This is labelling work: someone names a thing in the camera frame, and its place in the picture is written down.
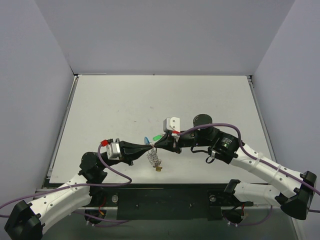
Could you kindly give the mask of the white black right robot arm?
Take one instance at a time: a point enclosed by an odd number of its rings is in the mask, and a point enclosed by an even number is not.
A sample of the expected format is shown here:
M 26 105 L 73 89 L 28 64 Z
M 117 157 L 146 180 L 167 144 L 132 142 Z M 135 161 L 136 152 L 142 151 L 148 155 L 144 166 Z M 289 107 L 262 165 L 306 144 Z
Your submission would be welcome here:
M 179 154 L 182 148 L 197 147 L 198 153 L 208 155 L 208 164 L 220 160 L 265 181 L 266 184 L 258 184 L 231 180 L 223 192 L 226 203 L 267 204 L 279 207 L 292 218 L 307 218 L 313 197 L 319 193 L 313 172 L 299 172 L 272 161 L 244 143 L 236 126 L 213 123 L 207 114 L 197 115 L 188 130 L 181 130 L 178 117 L 166 118 L 163 130 L 165 134 L 154 144 L 155 148 Z

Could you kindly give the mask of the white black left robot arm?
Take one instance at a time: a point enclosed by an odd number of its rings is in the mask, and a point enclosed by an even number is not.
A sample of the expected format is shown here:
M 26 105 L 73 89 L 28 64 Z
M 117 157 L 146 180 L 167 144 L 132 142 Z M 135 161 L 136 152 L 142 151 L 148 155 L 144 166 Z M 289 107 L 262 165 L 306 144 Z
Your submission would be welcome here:
M 112 166 L 118 163 L 131 166 L 152 148 L 150 144 L 103 140 L 96 152 L 82 156 L 80 171 L 66 183 L 32 195 L 30 202 L 26 202 L 25 197 L 13 200 L 15 206 L 7 216 L 4 230 L 12 240 L 40 240 L 49 228 L 78 208 L 99 205 L 105 188 L 119 187 L 118 183 L 103 183 L 108 175 L 105 169 L 124 177 Z

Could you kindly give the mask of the metal key organizer blue handle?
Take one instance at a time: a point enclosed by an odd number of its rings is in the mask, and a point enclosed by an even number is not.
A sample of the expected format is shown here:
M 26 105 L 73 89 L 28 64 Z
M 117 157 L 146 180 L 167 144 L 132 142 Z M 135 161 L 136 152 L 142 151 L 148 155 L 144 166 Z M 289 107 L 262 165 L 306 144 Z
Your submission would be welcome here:
M 144 137 L 145 145 L 152 145 L 152 149 L 147 152 L 147 159 L 151 166 L 156 170 L 157 166 L 161 166 L 162 160 L 158 157 L 157 149 L 154 147 L 153 143 L 145 136 Z

